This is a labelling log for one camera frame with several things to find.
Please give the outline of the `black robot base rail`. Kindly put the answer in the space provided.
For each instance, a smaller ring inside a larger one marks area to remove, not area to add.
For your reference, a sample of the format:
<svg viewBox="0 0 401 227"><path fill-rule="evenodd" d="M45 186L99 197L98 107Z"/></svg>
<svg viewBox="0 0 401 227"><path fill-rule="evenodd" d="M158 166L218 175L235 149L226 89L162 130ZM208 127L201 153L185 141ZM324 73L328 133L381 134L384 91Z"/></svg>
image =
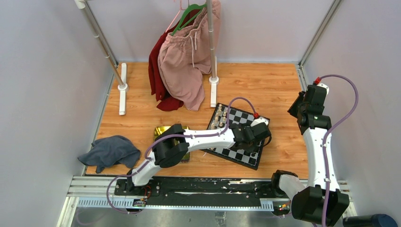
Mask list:
<svg viewBox="0 0 401 227"><path fill-rule="evenodd" d="M145 210L267 211L277 215L294 212L298 219L318 221L343 215L350 197L342 183L308 185L294 175L277 172L271 179L198 178L155 176L144 186L126 177L74 177L69 197L78 208L111 208L135 214Z"/></svg>

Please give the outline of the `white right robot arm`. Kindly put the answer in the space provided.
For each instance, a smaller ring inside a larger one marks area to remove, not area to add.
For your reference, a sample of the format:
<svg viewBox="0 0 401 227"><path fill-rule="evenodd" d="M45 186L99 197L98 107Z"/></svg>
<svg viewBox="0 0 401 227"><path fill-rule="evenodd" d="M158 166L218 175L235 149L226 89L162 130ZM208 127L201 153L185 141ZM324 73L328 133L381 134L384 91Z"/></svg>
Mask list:
<svg viewBox="0 0 401 227"><path fill-rule="evenodd" d="M329 93L325 84L308 85L289 108L297 119L305 141L308 180L303 185L292 172L278 170L272 175L270 191L275 197L288 196L295 219L333 227L349 206L349 196L340 190L331 156L331 119L323 115Z"/></svg>

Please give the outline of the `black and white chessboard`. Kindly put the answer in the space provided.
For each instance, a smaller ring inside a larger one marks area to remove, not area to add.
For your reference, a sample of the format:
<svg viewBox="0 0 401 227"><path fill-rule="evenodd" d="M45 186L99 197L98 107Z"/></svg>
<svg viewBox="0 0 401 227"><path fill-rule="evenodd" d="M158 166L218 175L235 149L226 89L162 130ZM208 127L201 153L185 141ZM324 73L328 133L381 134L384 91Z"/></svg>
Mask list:
<svg viewBox="0 0 401 227"><path fill-rule="evenodd" d="M218 111L218 105L221 103L218 103L215 107L215 110L212 114L212 117L210 119L210 122L208 124L207 129L211 130L211 124L214 123L216 128L215 129L220 129L219 123L222 122L221 118L223 117L223 110L225 108L228 109L228 106L225 104L222 104L222 111ZM219 118L218 121L215 121L215 115L218 114ZM252 113L243 111L234 107L230 108L230 111L227 111L227 115L225 116L226 120L229 119L229 125L233 124L251 124L254 120L254 116ZM232 150L230 148L208 148L208 149L203 149L202 151L215 155L217 157L229 160L231 162L237 163L239 165L251 168L251 169L258 169L263 147L265 145L265 140L262 141L262 143L259 146L257 156L252 157L251 153L248 153L244 150Z"/></svg>

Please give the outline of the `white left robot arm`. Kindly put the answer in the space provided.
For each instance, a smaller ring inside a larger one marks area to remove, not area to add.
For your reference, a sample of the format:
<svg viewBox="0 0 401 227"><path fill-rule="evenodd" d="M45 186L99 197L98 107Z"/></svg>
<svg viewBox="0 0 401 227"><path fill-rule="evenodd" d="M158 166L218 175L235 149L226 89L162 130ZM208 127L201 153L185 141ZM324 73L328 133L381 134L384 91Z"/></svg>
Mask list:
<svg viewBox="0 0 401 227"><path fill-rule="evenodd" d="M181 124L171 126L146 150L145 160L127 175L127 190L133 195L144 192L145 186L162 168L170 168L192 151L222 148L253 152L271 135L267 123L233 124L214 130L186 130Z"/></svg>

